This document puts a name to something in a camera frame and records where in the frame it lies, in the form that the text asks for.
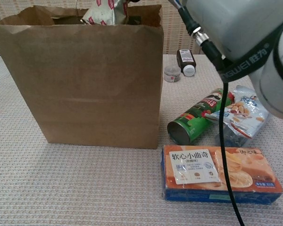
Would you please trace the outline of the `orange cookie box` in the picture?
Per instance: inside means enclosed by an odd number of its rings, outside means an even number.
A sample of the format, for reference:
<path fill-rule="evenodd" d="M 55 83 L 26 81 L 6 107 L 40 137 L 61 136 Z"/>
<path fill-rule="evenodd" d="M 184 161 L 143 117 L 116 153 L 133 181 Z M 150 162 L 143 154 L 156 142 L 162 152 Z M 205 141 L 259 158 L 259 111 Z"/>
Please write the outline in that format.
<path fill-rule="evenodd" d="M 167 201 L 230 202 L 225 175 L 237 203 L 271 204 L 283 193 L 267 159 L 257 148 L 165 145 L 161 154 Z"/>

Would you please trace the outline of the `silver snack packet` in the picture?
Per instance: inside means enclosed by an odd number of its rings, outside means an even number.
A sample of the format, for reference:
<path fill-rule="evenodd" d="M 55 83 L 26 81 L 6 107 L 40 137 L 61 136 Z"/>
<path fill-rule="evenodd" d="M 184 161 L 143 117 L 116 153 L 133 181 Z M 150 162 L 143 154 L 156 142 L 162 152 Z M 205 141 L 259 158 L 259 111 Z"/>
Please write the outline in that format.
<path fill-rule="evenodd" d="M 250 88 L 238 85 L 233 95 L 234 103 L 225 107 L 223 124 L 234 134 L 252 139 L 267 122 L 270 113 Z"/>
<path fill-rule="evenodd" d="M 92 6 L 81 19 L 90 25 L 119 25 L 127 19 L 127 7 L 130 0 L 92 0 Z"/>

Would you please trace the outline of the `green chips can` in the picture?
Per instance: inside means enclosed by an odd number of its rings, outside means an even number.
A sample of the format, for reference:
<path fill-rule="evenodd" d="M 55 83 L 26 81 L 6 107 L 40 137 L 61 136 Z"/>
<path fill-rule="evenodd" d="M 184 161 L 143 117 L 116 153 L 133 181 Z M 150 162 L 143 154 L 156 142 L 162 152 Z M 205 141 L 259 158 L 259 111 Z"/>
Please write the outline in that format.
<path fill-rule="evenodd" d="M 220 110 L 222 96 L 223 89 L 215 89 L 175 120 L 169 122 L 167 131 L 170 138 L 178 145 L 191 145 L 193 140 L 212 124 L 205 118 L 205 114 Z"/>

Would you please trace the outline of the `white woven tablecloth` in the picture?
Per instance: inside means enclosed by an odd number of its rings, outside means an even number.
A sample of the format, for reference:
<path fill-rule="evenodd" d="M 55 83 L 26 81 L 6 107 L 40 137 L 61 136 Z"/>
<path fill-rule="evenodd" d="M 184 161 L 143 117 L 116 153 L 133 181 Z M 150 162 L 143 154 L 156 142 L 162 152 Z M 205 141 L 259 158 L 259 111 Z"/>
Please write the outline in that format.
<path fill-rule="evenodd" d="M 0 58 L 0 226 L 239 226 L 229 203 L 163 198 L 166 125 L 222 86 L 195 58 L 194 77 L 163 84 L 155 150 L 49 144 Z"/>

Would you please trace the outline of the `small round clip jar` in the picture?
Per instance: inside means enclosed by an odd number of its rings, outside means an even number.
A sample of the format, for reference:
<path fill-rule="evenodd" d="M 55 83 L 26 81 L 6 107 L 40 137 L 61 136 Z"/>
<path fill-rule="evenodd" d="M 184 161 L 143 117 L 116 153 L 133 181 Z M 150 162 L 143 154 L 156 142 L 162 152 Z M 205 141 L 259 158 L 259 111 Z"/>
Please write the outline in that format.
<path fill-rule="evenodd" d="M 176 65 L 169 65 L 164 68 L 163 79 L 166 82 L 178 82 L 180 80 L 181 69 Z"/>

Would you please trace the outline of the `clear plastic water bottle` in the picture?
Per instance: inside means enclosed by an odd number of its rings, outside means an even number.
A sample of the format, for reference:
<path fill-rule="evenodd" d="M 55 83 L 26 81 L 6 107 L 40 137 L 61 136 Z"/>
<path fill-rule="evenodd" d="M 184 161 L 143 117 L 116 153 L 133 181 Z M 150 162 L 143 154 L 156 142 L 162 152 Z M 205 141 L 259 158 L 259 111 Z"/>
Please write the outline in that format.
<path fill-rule="evenodd" d="M 252 137 L 241 133 L 242 130 L 235 123 L 223 124 L 224 144 L 226 147 L 244 147 L 250 143 Z"/>

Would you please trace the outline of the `dark brown bottle white cap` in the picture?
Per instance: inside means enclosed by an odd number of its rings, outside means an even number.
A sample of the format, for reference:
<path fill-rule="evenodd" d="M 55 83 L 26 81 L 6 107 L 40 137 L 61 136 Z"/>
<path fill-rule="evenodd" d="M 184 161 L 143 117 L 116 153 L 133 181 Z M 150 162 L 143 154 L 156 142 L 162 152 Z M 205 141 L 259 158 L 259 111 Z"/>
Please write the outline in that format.
<path fill-rule="evenodd" d="M 196 61 L 190 49 L 179 49 L 176 53 L 177 63 L 181 72 L 186 77 L 192 77 L 196 73 Z"/>

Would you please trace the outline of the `brown paper bag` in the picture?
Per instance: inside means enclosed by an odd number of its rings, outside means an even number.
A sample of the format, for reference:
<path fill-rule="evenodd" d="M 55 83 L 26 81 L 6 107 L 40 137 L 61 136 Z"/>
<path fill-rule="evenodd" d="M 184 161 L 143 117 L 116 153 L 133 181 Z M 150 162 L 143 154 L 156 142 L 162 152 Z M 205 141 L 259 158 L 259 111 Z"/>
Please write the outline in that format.
<path fill-rule="evenodd" d="M 0 55 L 49 143 L 155 149 L 162 6 L 127 8 L 120 25 L 85 9 L 32 6 L 0 20 Z"/>

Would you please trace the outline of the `woven folding screen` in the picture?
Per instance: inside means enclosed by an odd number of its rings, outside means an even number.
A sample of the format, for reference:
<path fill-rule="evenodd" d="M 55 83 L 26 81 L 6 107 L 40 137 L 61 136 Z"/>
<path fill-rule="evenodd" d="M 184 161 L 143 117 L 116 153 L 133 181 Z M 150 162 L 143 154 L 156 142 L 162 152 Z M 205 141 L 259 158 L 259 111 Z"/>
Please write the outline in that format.
<path fill-rule="evenodd" d="M 19 13 L 33 5 L 63 7 L 63 8 L 89 8 L 92 0 L 0 0 L 0 19 Z M 175 54 L 178 49 L 190 49 L 194 54 L 202 54 L 201 49 L 188 35 L 184 23 L 168 0 L 140 0 L 130 2 L 129 6 L 161 5 L 164 30 L 164 54 Z"/>

